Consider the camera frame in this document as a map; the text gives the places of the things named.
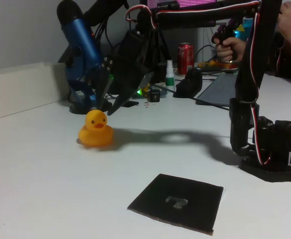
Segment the person's right hand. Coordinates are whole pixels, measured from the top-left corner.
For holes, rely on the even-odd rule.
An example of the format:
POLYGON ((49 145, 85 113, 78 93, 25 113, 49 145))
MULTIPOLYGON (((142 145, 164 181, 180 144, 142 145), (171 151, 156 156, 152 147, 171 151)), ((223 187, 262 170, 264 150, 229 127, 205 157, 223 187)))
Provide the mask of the person's right hand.
POLYGON ((221 61, 241 61, 245 52, 246 42, 236 37, 229 37, 220 42, 214 39, 217 56, 221 61))

